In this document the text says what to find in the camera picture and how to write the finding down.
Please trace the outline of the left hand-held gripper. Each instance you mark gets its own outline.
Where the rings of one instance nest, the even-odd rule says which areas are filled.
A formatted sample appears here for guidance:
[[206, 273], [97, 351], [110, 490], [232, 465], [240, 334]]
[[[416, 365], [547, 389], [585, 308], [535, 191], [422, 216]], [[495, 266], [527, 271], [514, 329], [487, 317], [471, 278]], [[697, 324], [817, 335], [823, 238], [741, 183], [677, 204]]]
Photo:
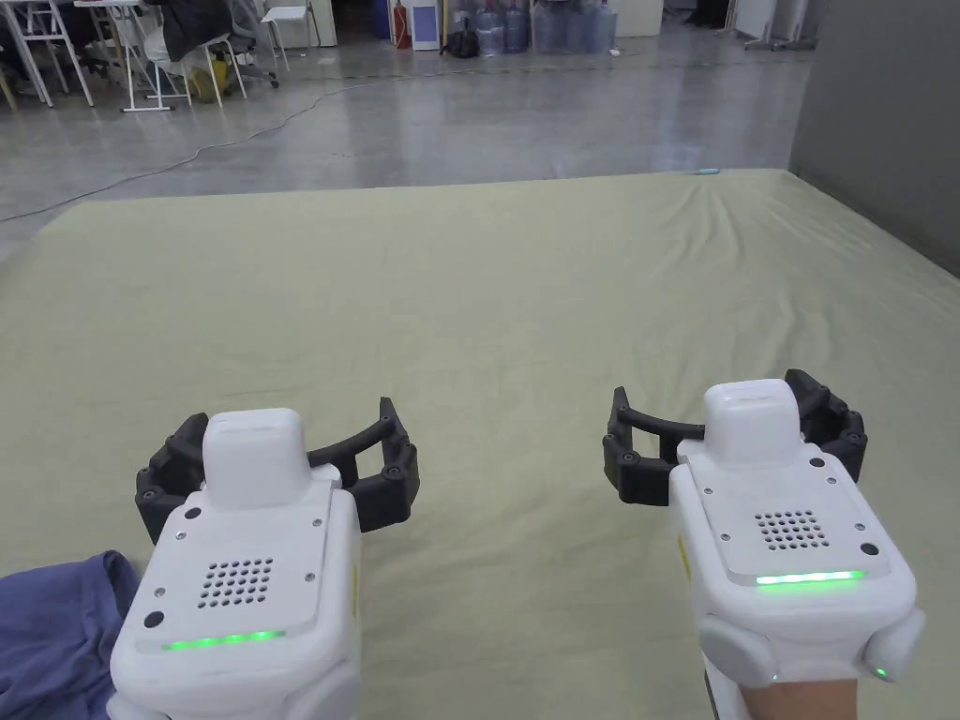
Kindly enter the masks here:
[[[382, 469], [362, 477], [375, 446]], [[109, 717], [356, 718], [360, 530], [408, 520], [418, 489], [389, 397], [309, 452], [290, 409], [188, 417], [136, 475], [156, 545], [112, 649]]]

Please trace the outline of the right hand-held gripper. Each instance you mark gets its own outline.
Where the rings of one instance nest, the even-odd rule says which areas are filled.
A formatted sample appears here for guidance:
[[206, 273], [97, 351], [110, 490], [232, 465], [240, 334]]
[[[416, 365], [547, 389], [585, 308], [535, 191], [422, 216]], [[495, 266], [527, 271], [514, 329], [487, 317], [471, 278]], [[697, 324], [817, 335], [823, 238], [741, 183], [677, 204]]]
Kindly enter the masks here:
[[[746, 717], [742, 688], [901, 680], [926, 626], [857, 483], [863, 415], [803, 370], [784, 379], [711, 387], [704, 426], [639, 412], [618, 386], [602, 439], [621, 502], [668, 505], [669, 492], [719, 719]], [[635, 430], [658, 439], [655, 457]]]

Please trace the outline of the person's right hand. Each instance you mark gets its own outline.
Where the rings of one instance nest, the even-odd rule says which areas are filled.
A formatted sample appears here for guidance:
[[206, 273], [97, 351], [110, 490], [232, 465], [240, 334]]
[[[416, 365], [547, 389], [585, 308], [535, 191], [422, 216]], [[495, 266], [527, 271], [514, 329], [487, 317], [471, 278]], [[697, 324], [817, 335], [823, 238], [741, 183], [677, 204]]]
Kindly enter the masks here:
[[751, 719], [857, 719], [858, 682], [777, 682], [764, 688], [742, 688]]

